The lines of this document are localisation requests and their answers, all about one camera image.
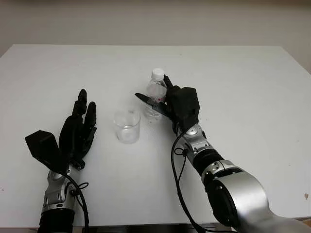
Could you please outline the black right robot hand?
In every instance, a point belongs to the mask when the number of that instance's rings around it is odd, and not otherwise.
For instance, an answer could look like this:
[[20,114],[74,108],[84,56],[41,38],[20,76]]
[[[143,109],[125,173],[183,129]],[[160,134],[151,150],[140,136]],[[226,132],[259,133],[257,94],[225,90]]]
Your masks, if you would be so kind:
[[159,78],[152,78],[147,85],[148,94],[135,93],[135,96],[147,106],[146,116],[148,118],[158,118],[165,116],[172,121],[173,131],[178,132],[180,123],[179,110],[177,100],[174,94],[180,90],[179,86],[174,86],[168,75],[160,75]]

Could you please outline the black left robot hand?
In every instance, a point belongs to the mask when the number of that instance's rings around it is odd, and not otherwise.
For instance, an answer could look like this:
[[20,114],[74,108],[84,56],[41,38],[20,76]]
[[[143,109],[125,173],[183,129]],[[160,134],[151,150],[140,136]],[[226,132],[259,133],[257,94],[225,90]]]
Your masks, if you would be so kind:
[[83,158],[89,152],[96,128],[96,104],[87,103],[87,92],[81,89],[72,114],[67,117],[59,136],[59,149],[66,161],[77,170],[85,167]]

